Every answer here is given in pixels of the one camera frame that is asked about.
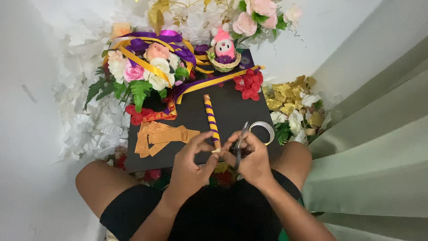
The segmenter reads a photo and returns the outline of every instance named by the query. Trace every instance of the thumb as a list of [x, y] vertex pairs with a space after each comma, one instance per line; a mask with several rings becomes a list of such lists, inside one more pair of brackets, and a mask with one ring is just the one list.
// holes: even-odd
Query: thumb
[[210, 158], [208, 158], [207, 163], [201, 168], [201, 174], [204, 178], [208, 178], [214, 171], [214, 168], [217, 166], [218, 158], [218, 153], [213, 153]]

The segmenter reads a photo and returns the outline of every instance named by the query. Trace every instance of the black shorts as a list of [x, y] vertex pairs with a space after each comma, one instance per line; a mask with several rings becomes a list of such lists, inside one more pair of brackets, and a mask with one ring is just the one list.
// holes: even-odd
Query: black shorts
[[[272, 170], [276, 181], [295, 199], [300, 191]], [[156, 207], [162, 191], [144, 185], [119, 194], [100, 223], [120, 241], [128, 241]], [[281, 224], [262, 193], [244, 179], [231, 188], [203, 187], [178, 212], [170, 240], [277, 240]]]

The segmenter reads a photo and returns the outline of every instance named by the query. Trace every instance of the hand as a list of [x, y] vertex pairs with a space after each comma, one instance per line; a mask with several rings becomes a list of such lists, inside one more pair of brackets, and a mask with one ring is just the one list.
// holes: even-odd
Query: hand
[[181, 149], [174, 159], [171, 181], [163, 197], [181, 206], [195, 194], [201, 187], [207, 184], [211, 173], [217, 165], [218, 153], [212, 154], [203, 167], [198, 167], [194, 162], [195, 154], [200, 151], [213, 151], [214, 147], [204, 140], [211, 137], [212, 132], [201, 133], [193, 137], [187, 145]]
[[[220, 157], [231, 166], [235, 166], [236, 157], [229, 152], [229, 149], [240, 135], [241, 131], [233, 133], [220, 151]], [[268, 149], [263, 142], [249, 131], [244, 135], [241, 148], [247, 149], [251, 153], [241, 159], [238, 172], [241, 173], [248, 183], [260, 190], [273, 180], [273, 175], [270, 171]]]

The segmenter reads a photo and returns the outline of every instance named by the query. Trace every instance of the person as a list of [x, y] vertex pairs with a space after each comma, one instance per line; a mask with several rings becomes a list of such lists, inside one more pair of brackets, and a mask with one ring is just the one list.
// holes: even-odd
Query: person
[[220, 157], [235, 165], [228, 150], [240, 133], [233, 133], [202, 167], [193, 162], [194, 156], [214, 150], [204, 141], [212, 132], [192, 138], [175, 155], [163, 192], [138, 185], [102, 161], [80, 171], [77, 190], [120, 241], [278, 240], [282, 228], [291, 241], [336, 240], [297, 201], [312, 162], [299, 142], [287, 143], [282, 156], [269, 161], [266, 145], [246, 132], [242, 146], [251, 153], [238, 168], [243, 179], [228, 189], [205, 186]]

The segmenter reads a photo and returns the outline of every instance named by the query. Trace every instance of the black table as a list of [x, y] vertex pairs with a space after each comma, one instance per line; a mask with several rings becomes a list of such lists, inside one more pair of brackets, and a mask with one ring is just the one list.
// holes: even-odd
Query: black table
[[[184, 125], [187, 129], [201, 132], [209, 131], [210, 127], [205, 112], [203, 97], [205, 94], [210, 95], [222, 143], [224, 143], [234, 131], [241, 130], [246, 121], [248, 121], [249, 124], [256, 121], [264, 121], [273, 127], [263, 93], [259, 93], [259, 101], [254, 101], [252, 99], [243, 100], [241, 97], [242, 93], [235, 90], [235, 83], [233, 80], [226, 82], [224, 87], [212, 86], [184, 94], [181, 104], [176, 106], [177, 119], [157, 120], [157, 122], [173, 127]], [[185, 143], [170, 142], [154, 157], [148, 156], [140, 158], [140, 154], [134, 153], [139, 130], [140, 126], [130, 125], [127, 161], [125, 164], [126, 170], [128, 172], [137, 172], [172, 167], [175, 154], [183, 148]], [[263, 142], [268, 142], [269, 133], [263, 127], [255, 126], [252, 128], [252, 132]], [[267, 146], [267, 151], [269, 156], [280, 154], [279, 143], [276, 139]], [[202, 152], [197, 154], [195, 156], [195, 163], [205, 163], [209, 155], [210, 153]]]

